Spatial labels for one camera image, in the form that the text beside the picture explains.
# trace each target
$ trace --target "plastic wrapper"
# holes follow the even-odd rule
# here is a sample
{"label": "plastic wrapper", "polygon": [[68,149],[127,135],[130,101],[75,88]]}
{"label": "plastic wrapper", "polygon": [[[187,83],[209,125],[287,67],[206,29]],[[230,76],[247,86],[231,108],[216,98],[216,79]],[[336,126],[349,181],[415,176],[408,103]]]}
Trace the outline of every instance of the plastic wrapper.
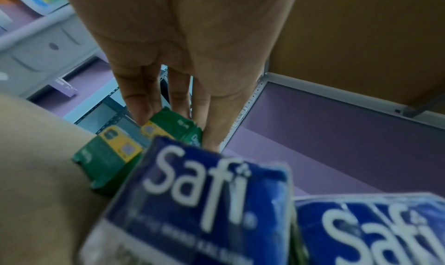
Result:
{"label": "plastic wrapper", "polygon": [[288,170],[156,137],[82,246],[83,265],[287,264]]}
{"label": "plastic wrapper", "polygon": [[438,196],[326,196],[294,205],[290,264],[445,264],[445,202]]}

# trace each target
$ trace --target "human hand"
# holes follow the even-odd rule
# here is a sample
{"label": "human hand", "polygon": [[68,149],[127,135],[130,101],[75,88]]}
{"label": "human hand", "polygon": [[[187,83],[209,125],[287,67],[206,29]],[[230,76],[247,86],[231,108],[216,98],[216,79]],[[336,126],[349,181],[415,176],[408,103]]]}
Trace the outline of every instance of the human hand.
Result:
{"label": "human hand", "polygon": [[172,110],[219,151],[255,88],[294,0],[69,0],[105,52],[122,97],[143,125],[161,110],[168,66]]}

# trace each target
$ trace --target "brown panel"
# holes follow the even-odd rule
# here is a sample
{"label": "brown panel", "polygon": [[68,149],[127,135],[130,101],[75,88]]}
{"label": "brown panel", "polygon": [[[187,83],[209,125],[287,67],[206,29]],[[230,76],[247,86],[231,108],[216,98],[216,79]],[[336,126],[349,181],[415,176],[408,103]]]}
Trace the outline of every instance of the brown panel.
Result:
{"label": "brown panel", "polygon": [[445,0],[296,0],[269,70],[408,104],[445,82]]}

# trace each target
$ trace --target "blue package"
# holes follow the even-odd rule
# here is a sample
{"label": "blue package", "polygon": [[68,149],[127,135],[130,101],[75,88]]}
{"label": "blue package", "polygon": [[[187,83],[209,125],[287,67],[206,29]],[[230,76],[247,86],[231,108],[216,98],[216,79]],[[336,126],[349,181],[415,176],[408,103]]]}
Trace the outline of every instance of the blue package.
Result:
{"label": "blue package", "polygon": [[83,265],[284,265],[290,174],[165,137],[88,236]]}
{"label": "blue package", "polygon": [[438,196],[346,195],[294,205],[300,264],[445,264],[445,201]]}

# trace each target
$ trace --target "green soap bar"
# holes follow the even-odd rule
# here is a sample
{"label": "green soap bar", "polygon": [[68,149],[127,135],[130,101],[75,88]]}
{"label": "green soap bar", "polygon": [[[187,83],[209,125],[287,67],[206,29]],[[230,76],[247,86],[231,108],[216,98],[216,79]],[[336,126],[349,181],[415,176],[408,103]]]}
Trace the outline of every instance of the green soap bar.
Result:
{"label": "green soap bar", "polygon": [[167,136],[186,144],[201,146],[203,132],[192,120],[163,108],[141,128],[142,134],[149,139],[156,135]]}
{"label": "green soap bar", "polygon": [[142,148],[117,126],[106,128],[74,154],[99,194],[112,196],[139,162]]}

